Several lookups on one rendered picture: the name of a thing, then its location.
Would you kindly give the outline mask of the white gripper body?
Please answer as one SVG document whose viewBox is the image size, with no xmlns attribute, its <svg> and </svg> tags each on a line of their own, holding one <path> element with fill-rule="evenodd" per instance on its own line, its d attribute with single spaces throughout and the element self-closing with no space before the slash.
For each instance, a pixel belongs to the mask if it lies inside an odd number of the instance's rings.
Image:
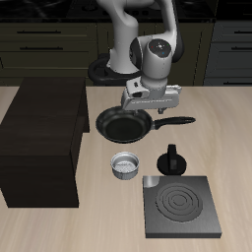
<svg viewBox="0 0 252 252">
<path fill-rule="evenodd" d="M 148 97 L 130 97 L 127 90 L 124 90 L 121 98 L 121 106 L 124 110 L 139 110 L 139 109 L 159 109 L 166 110 L 167 108 L 176 107 L 179 104 L 179 95 L 182 88 L 178 85 L 167 86 L 165 93 L 159 98 Z"/>
</svg>

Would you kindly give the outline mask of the round black stove knob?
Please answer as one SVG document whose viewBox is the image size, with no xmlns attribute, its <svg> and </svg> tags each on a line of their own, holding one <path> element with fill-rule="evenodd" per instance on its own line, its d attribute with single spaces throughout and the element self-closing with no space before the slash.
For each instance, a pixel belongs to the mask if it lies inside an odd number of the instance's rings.
<svg viewBox="0 0 252 252">
<path fill-rule="evenodd" d="M 182 175 L 186 170 L 187 162 L 179 155 L 176 146 L 169 144 L 167 152 L 157 159 L 157 169 L 164 175 Z"/>
</svg>

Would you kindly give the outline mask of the dark grey stove plate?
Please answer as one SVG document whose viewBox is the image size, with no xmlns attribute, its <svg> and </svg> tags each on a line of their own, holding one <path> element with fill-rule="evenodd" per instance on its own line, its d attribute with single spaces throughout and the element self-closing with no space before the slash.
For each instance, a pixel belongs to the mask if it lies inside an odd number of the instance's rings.
<svg viewBox="0 0 252 252">
<path fill-rule="evenodd" d="M 147 238 L 220 238 L 221 226 L 206 176 L 144 176 Z"/>
</svg>

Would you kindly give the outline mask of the black frying pan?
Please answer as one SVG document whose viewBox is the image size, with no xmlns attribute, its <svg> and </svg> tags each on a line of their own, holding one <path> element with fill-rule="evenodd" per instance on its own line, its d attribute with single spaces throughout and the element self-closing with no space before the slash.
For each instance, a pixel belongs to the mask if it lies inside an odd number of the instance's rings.
<svg viewBox="0 0 252 252">
<path fill-rule="evenodd" d="M 140 141 L 151 130 L 158 130 L 162 126 L 183 125 L 195 121 L 194 117 L 186 116 L 154 120 L 143 109 L 139 109 L 139 115 L 134 116 L 134 110 L 124 110 L 120 106 L 114 106 L 97 117 L 95 127 L 98 133 L 110 142 L 130 144 Z"/>
</svg>

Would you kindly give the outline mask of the dark wooden cabinet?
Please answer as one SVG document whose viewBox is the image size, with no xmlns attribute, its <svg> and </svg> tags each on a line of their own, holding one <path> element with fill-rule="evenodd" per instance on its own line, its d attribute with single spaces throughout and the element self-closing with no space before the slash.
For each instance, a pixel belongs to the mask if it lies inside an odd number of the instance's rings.
<svg viewBox="0 0 252 252">
<path fill-rule="evenodd" d="M 77 208 L 90 131 L 85 79 L 25 78 L 0 124 L 0 190 L 10 208 Z"/>
</svg>

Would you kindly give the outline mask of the dark kitchen cupboards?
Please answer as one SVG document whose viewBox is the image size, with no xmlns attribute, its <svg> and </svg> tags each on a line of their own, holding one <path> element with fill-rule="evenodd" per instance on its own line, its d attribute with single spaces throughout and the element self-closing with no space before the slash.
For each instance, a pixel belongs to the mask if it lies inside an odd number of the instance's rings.
<svg viewBox="0 0 252 252">
<path fill-rule="evenodd" d="M 175 0 L 185 43 L 172 65 L 172 85 L 201 86 L 218 19 L 252 21 L 252 0 L 239 11 L 234 0 Z M 95 0 L 0 0 L 0 86 L 25 77 L 86 77 L 91 63 L 114 45 L 112 22 Z"/>
</svg>

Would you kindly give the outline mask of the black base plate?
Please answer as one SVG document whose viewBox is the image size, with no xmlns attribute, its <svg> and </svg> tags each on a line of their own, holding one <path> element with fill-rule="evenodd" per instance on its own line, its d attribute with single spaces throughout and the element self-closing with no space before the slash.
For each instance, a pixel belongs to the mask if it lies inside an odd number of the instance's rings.
<svg viewBox="0 0 252 252">
<path fill-rule="evenodd" d="M 126 57 L 117 57 L 109 53 L 101 53 L 97 60 L 89 66 L 89 78 L 98 87 L 124 87 L 126 82 L 141 76 Z"/>
</svg>

